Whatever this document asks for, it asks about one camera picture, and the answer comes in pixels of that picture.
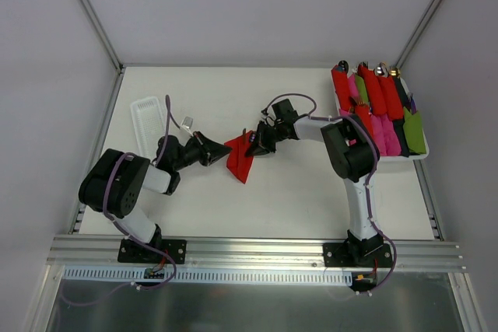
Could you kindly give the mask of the red paper napkin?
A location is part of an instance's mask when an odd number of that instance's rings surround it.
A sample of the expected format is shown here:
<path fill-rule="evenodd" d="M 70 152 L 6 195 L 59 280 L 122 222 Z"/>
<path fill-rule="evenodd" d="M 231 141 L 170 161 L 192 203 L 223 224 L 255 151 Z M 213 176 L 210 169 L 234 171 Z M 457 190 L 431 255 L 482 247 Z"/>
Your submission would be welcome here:
<path fill-rule="evenodd" d="M 246 183 L 252 167 L 254 157 L 245 157 L 244 153 L 250 146 L 249 137 L 253 131 L 247 132 L 247 139 L 245 145 L 242 145 L 241 135 L 233 138 L 224 145 L 232 148 L 231 153 L 228 155 L 226 161 L 226 168 L 238 179 L 241 183 Z"/>

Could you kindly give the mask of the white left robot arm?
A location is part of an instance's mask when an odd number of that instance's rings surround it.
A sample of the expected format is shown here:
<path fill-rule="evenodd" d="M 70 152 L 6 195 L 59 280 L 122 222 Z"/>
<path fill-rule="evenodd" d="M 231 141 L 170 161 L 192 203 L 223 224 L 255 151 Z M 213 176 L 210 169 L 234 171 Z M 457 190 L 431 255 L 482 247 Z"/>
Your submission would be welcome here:
<path fill-rule="evenodd" d="M 232 151 L 228 145 L 200 131 L 182 145 L 174 135 L 158 141 L 156 159 L 150 160 L 107 149 L 79 187 L 79 201 L 106 217 L 124 234 L 118 260 L 122 263 L 184 263 L 183 243 L 168 243 L 158 224 L 137 206 L 142 190 L 169 196 L 180 181 L 180 171 L 198 163 L 211 166 Z"/>

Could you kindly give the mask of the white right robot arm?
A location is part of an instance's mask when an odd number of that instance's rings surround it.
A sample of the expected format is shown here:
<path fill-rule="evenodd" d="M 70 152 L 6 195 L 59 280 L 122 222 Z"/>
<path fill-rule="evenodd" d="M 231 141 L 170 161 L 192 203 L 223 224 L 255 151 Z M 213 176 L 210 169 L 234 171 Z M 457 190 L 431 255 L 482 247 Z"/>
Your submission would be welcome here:
<path fill-rule="evenodd" d="M 259 121 L 245 155 L 274 153 L 276 144 L 285 140 L 324 144 L 332 169 L 344 181 L 349 204 L 345 255 L 360 267 L 373 262 L 384 245 L 371 191 L 380 151 L 361 118 L 357 114 L 339 117 L 298 114 L 288 99 L 273 104 L 272 109 L 275 118 Z"/>

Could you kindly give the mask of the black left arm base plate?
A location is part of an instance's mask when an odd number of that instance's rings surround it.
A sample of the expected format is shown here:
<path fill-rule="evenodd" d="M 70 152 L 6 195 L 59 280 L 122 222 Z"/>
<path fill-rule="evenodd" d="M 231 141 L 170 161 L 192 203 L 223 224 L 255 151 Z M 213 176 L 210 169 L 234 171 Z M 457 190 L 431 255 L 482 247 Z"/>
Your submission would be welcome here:
<path fill-rule="evenodd" d="M 176 264 L 184 264 L 187 241 L 184 239 L 161 239 L 154 247 L 168 254 Z M 129 239 L 123 239 L 117 254 L 117 262 L 123 264 L 158 264 L 162 260 L 170 263 L 165 256 L 148 250 Z"/>

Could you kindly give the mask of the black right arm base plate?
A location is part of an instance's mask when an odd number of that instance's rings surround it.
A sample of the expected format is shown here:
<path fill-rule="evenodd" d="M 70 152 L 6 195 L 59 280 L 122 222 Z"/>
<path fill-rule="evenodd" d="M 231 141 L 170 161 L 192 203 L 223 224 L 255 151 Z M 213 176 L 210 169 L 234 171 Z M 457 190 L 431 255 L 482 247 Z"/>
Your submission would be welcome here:
<path fill-rule="evenodd" d="M 349 250 L 349 243 L 324 243 L 322 245 L 325 267 L 379 267 L 389 268 L 393 265 L 391 247 L 384 244 L 365 257 L 355 258 Z"/>

